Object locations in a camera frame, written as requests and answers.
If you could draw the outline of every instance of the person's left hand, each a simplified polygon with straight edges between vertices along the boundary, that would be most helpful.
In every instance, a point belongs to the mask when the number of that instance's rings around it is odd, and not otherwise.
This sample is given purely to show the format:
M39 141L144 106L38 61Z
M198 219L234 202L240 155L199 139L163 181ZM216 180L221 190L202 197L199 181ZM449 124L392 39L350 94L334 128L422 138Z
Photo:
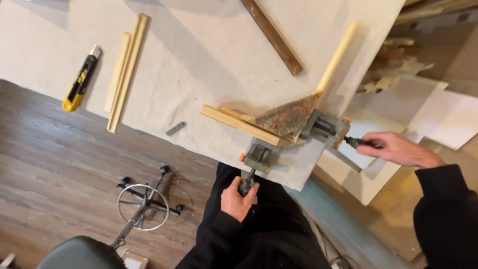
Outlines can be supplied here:
M252 206L252 199L256 196L259 189L259 183L254 183L246 197L242 197L239 192L239 184L244 182L245 179L241 177L234 178L231 185L222 191L221 194L221 211L227 213L233 218L242 222L250 207Z

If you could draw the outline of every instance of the yellow utility knife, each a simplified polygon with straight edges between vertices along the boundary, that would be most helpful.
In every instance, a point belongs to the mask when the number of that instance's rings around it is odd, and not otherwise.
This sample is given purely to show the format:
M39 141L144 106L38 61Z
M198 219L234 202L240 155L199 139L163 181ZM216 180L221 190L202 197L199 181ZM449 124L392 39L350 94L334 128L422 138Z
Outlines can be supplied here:
M71 86L68 96L66 97L65 101L63 101L62 107L65 111L73 112L80 105L81 100L83 99L83 94L87 89L88 82L93 76L93 71L95 70L96 63L98 62L100 55L101 50L99 49L98 45L95 45L85 60L85 63L81 67L78 76Z

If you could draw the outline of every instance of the black pants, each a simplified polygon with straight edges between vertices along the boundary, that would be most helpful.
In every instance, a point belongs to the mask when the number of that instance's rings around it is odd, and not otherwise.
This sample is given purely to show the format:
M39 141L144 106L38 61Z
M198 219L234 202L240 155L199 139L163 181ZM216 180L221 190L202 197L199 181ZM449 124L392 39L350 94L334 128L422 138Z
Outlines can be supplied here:
M221 211L222 191L231 185L235 177L240 177L240 174L241 171L238 168L223 163L217 165L216 181L212 186L211 197L207 200L203 220L211 215L215 216ZM275 203L281 205L282 208L300 212L300 206L286 193L280 184L259 176L254 176L254 179L260 184L259 190L257 191L257 204Z

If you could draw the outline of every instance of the hand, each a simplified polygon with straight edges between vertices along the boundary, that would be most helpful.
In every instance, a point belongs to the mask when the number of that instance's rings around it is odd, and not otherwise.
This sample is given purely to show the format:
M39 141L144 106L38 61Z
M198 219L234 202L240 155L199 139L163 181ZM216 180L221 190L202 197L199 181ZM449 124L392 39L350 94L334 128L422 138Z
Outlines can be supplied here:
M371 142L371 146L358 146L357 152L378 157L403 166L417 166L421 169L446 165L435 153L423 148L397 133L368 133L362 140Z
M221 211L227 213L233 218L242 222L252 206L252 199L256 196L259 189L259 183L254 183L246 197L242 197L239 192L239 184L245 179L241 177L234 178L231 185L222 191L221 194Z

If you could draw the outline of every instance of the caster wheel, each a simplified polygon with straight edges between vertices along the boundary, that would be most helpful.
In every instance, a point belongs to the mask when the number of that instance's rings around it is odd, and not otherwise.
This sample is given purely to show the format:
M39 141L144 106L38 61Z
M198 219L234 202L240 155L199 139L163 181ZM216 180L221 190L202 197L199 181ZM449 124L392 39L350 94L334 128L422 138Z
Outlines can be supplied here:
M182 204L177 205L176 210L179 211L179 212L182 212L184 210L184 205L182 205Z
M159 171L161 172L161 174L166 174L167 172L169 172L169 166L167 166L167 165L161 166L159 168Z
M131 178L125 177L122 180L119 181L120 184L127 185L131 182Z

